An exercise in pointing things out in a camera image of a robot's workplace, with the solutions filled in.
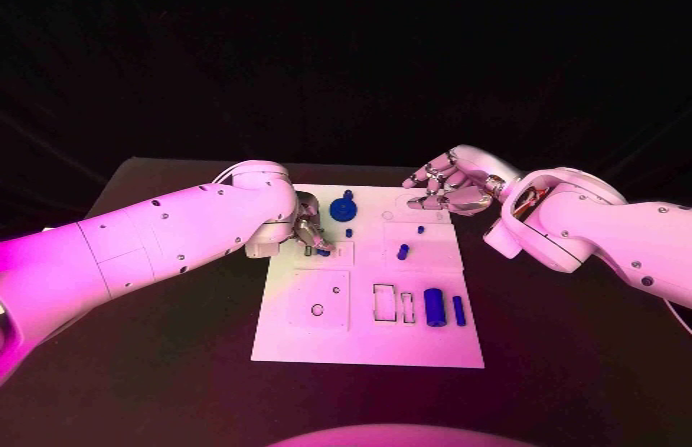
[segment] black curtain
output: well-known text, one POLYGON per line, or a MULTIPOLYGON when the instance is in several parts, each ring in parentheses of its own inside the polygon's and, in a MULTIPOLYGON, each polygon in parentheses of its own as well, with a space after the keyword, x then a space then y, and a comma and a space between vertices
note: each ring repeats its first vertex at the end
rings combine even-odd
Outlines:
POLYGON ((451 146, 692 203, 691 0, 1 0, 0 233, 131 156, 415 167, 451 146))

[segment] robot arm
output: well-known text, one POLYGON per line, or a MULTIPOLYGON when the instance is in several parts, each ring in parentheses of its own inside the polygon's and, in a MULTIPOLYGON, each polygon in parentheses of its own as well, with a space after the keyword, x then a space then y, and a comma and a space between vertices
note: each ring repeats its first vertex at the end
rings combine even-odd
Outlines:
POLYGON ((100 304, 236 251, 278 253, 297 237, 322 249, 314 197, 278 164, 232 168, 203 184, 0 243, 0 383, 36 345, 100 304))
POLYGON ((411 208, 473 215, 495 198, 500 218, 487 244, 513 258, 522 250, 551 269, 574 272, 594 254, 636 288, 692 307, 692 212, 665 202, 627 204, 598 178, 570 168, 522 174, 490 154, 459 146, 404 181, 428 180, 411 208))

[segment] blue object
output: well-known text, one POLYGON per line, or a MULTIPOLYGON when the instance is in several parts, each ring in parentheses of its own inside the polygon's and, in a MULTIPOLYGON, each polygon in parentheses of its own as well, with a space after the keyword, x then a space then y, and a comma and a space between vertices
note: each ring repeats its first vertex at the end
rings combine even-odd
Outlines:
POLYGON ((444 327, 447 319, 444 317, 443 291, 440 289, 425 289, 422 292, 425 299, 425 321, 430 327, 444 327))
POLYGON ((399 247, 399 253, 397 254, 397 258, 399 260, 404 260, 407 258, 407 255, 408 255, 408 245, 407 244, 401 244, 401 247, 399 247))
POLYGON ((336 199, 329 206, 329 215, 337 222, 347 222, 358 213, 356 203, 353 202, 353 192, 346 190, 343 197, 336 199))
POLYGON ((466 316, 464 316, 464 308, 461 307, 461 297, 456 295, 451 298, 451 302, 454 303, 454 315, 457 316, 457 325, 466 325, 466 316))

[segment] rectangular slot outline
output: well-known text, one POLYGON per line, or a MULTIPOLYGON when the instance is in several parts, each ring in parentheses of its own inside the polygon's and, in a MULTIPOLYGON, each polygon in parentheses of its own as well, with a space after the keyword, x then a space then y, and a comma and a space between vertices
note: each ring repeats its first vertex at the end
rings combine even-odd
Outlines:
POLYGON ((401 293, 401 318, 405 324, 415 324, 415 312, 414 312, 414 294, 411 292, 401 293), (408 305, 411 306, 411 322, 407 321, 407 301, 404 298, 408 297, 408 305))
POLYGON ((375 322, 397 322, 397 291, 392 284, 372 284, 372 318, 375 322), (378 285, 392 288, 394 319, 378 319, 378 285))

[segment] black table surface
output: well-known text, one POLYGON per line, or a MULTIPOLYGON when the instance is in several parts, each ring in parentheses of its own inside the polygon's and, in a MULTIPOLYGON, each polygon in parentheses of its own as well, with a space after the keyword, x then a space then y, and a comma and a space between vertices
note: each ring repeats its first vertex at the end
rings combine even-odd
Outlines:
MULTIPOLYGON (((130 159, 89 216, 228 165, 130 159)), ((397 186, 412 171, 286 165, 294 183, 397 186)), ((3 444, 261 446, 407 423, 538 445, 691 445, 692 338, 663 302, 597 259, 571 275, 525 253, 505 259, 482 239, 496 217, 497 207, 454 219, 483 370, 251 362, 268 260, 238 252, 98 307, 36 349, 0 388, 3 444)))

